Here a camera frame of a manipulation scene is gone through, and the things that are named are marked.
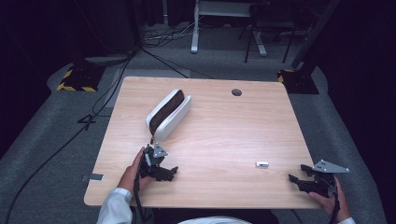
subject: table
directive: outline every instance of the table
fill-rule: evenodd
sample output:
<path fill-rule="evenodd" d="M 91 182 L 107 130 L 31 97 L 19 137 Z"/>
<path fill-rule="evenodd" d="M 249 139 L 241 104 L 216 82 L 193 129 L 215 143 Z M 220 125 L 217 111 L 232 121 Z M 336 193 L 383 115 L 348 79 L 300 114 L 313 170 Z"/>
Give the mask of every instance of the table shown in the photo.
<path fill-rule="evenodd" d="M 191 53 L 198 52 L 199 39 L 199 16 L 230 16 L 230 17 L 250 17 L 248 11 L 251 3 L 234 2 L 208 2 L 195 0 L 194 10 L 194 31 L 192 33 Z M 261 56 L 267 56 L 267 51 L 262 43 L 261 32 L 255 32 L 254 37 Z"/>
<path fill-rule="evenodd" d="M 101 205 L 117 186 L 150 140 L 146 116 L 173 89 L 192 96 L 190 113 L 162 143 L 169 155 L 161 167 L 179 168 L 172 182 L 154 181 L 139 194 L 143 206 L 318 208 L 288 179 L 304 179 L 300 164 L 313 162 L 281 83 L 166 77 L 123 80 L 93 169 L 104 179 L 89 183 L 87 205 Z"/>

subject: white sleeve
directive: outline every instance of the white sleeve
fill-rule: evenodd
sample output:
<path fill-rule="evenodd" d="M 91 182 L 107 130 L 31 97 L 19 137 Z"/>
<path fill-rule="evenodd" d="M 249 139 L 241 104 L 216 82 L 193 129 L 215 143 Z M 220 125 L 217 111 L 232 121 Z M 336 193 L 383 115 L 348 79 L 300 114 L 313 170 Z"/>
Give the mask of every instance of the white sleeve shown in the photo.
<path fill-rule="evenodd" d="M 132 223 L 132 211 L 129 203 L 132 194 L 127 189 L 111 190 L 100 209 L 97 223 Z"/>
<path fill-rule="evenodd" d="M 356 224 L 352 217 L 349 217 L 343 221 L 338 222 L 338 224 Z"/>

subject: white case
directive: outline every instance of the white case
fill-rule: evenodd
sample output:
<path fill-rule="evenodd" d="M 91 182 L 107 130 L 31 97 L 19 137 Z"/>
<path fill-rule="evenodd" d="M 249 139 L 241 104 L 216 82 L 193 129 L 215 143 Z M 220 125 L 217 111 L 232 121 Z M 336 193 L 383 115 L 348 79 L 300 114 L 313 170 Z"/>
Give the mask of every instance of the white case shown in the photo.
<path fill-rule="evenodd" d="M 152 111 L 146 118 L 146 123 L 149 126 L 151 119 L 158 111 L 170 100 L 179 90 L 171 91 Z M 184 101 L 174 110 L 157 128 L 153 136 L 154 141 L 161 143 L 172 133 L 177 125 L 186 117 L 191 109 L 191 96 L 184 97 Z"/>

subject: small white object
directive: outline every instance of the small white object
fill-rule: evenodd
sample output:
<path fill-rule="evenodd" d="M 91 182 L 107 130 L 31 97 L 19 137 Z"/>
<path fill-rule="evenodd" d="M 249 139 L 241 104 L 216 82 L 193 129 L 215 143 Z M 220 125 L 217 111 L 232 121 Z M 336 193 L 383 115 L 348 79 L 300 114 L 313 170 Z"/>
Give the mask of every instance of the small white object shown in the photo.
<path fill-rule="evenodd" d="M 258 168 L 268 168 L 268 161 L 256 161 L 256 167 Z"/>

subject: person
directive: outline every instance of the person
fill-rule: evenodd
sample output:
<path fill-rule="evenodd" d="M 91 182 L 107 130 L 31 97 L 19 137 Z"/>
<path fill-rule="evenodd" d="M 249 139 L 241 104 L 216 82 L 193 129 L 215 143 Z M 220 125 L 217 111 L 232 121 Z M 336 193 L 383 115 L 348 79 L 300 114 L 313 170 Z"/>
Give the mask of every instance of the person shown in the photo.
<path fill-rule="evenodd" d="M 98 224 L 103 223 L 132 223 L 133 213 L 130 208 L 130 202 L 133 198 L 132 192 L 134 192 L 134 178 L 137 173 L 138 164 L 140 162 L 141 157 L 143 156 L 144 147 L 140 149 L 134 158 L 134 162 L 131 166 L 128 166 L 122 175 L 119 184 L 113 190 L 111 190 L 99 212 L 99 217 L 97 220 Z M 140 178 L 140 190 L 143 190 L 151 181 L 153 181 L 152 177 L 146 176 L 145 178 Z M 338 200 L 340 202 L 340 211 L 338 212 L 338 216 L 336 221 L 339 224 L 355 224 L 352 216 L 350 215 L 347 199 L 345 193 L 343 192 L 340 182 L 337 178 L 335 178 L 337 188 L 338 188 Z M 334 209 L 334 198 L 325 198 L 315 192 L 309 192 L 308 195 L 315 200 L 317 203 L 321 205 L 321 207 L 329 214 L 332 214 L 332 210 Z M 248 210 L 249 216 L 238 215 L 238 211 L 240 210 L 224 210 L 224 209 L 213 209 L 212 211 L 216 211 L 213 213 L 209 213 L 208 217 L 202 217 L 201 214 L 194 213 L 194 210 L 189 210 L 189 213 L 180 213 L 176 211 L 172 213 L 172 210 L 168 209 L 156 209 L 154 210 L 154 223 L 158 223 L 160 221 L 162 223 L 170 223 L 168 221 L 168 217 L 171 217 L 174 221 L 172 223 L 179 224 L 249 224 L 255 223 L 255 221 L 249 220 L 249 217 L 260 217 L 266 216 L 265 219 L 261 219 L 261 223 L 265 220 L 265 223 L 278 223 L 277 218 L 274 214 L 270 212 L 270 210 Z M 189 214 L 187 217 L 189 219 L 178 220 L 175 219 L 176 216 L 180 216 L 180 214 Z"/>

